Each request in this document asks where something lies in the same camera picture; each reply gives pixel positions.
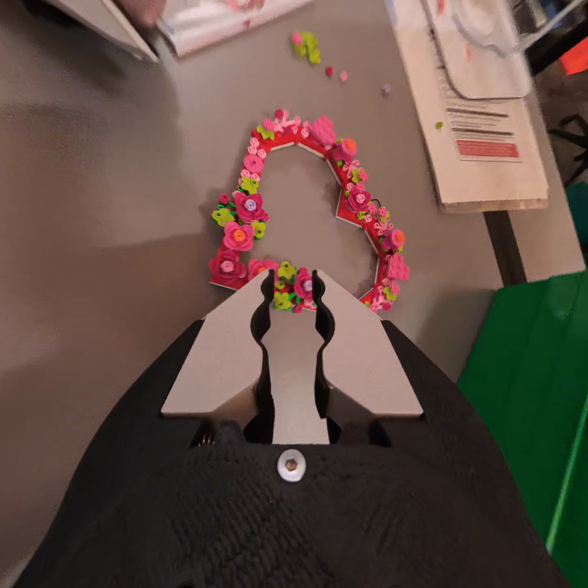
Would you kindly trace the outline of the orange red block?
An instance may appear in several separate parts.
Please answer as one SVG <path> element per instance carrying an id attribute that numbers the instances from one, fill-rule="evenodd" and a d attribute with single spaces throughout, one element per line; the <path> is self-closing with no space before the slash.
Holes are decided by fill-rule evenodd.
<path id="1" fill-rule="evenodd" d="M 587 38 L 566 51 L 560 58 L 564 73 L 576 75 L 587 70 Z"/>

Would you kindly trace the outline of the clear plastic bag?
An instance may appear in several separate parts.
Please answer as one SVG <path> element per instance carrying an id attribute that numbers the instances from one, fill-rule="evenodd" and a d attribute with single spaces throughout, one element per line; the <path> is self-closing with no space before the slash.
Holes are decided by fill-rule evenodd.
<path id="1" fill-rule="evenodd" d="M 522 99 L 531 78 L 506 1 L 422 1 L 453 89 L 472 100 Z"/>

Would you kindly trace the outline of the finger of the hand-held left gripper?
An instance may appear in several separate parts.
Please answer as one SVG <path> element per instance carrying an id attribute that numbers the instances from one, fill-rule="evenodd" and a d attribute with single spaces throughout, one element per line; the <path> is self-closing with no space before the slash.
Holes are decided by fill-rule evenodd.
<path id="1" fill-rule="evenodd" d="M 48 5 L 92 29 L 140 61 L 159 62 L 149 39 L 118 1 L 47 1 Z"/>

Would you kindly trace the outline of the lime and pink lego cluster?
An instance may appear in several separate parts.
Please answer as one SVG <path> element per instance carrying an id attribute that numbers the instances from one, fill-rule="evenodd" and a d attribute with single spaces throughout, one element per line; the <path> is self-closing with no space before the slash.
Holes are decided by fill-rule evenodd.
<path id="1" fill-rule="evenodd" d="M 317 36 L 309 31 L 295 31 L 290 35 L 293 52 L 312 65 L 319 65 L 321 53 Z"/>

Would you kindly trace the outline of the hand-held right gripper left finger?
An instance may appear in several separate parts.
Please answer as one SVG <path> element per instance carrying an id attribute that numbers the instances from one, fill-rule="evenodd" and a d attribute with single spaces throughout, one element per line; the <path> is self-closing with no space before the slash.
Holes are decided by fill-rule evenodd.
<path id="1" fill-rule="evenodd" d="M 272 443 L 275 403 L 268 351 L 275 271 L 262 270 L 201 322 L 161 408 L 168 418 L 234 421 L 254 443 Z"/>

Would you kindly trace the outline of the red lego heart flower wreath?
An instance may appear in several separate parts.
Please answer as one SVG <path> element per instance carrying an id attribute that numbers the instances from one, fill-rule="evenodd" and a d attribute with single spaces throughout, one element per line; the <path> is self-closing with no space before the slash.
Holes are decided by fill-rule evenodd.
<path id="1" fill-rule="evenodd" d="M 236 189 L 221 194 L 212 210 L 212 220 L 223 230 L 219 248 L 209 261 L 210 283 L 233 291 L 240 290 L 258 274 L 272 270 L 275 286 L 273 303 L 279 311 L 315 311 L 312 271 L 289 261 L 250 259 L 250 252 L 265 237 L 269 222 L 261 177 L 268 155 L 297 146 L 327 164 L 339 190 L 335 218 L 363 231 L 376 255 L 372 288 L 359 300 L 372 312 L 389 311 L 410 277 L 405 261 L 405 233 L 390 221 L 390 212 L 366 188 L 369 175 L 357 157 L 357 143 L 339 136 L 326 115 L 314 121 L 291 117 L 288 110 L 276 109 L 252 130 Z"/>

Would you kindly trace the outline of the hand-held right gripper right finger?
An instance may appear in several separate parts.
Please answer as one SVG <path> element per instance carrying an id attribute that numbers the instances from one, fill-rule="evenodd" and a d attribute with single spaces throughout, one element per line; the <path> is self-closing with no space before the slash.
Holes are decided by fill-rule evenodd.
<path id="1" fill-rule="evenodd" d="M 377 422 L 419 419 L 422 405 L 384 322 L 322 270 L 312 273 L 316 356 L 314 395 L 329 443 L 345 428 L 370 436 Z"/>

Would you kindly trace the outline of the green box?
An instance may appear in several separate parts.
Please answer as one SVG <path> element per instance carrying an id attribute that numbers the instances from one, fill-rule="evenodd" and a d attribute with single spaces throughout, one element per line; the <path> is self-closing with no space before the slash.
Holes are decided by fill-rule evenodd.
<path id="1" fill-rule="evenodd" d="M 458 386 L 548 554 L 587 587 L 587 271 L 498 290 Z"/>

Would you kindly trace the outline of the glossy white instruction booklet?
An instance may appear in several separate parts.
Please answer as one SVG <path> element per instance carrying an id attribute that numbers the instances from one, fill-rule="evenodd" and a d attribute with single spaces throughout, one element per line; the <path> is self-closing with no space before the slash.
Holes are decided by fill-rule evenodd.
<path id="1" fill-rule="evenodd" d="M 167 1 L 157 27 L 175 55 L 183 58 L 308 4 L 310 1 Z"/>

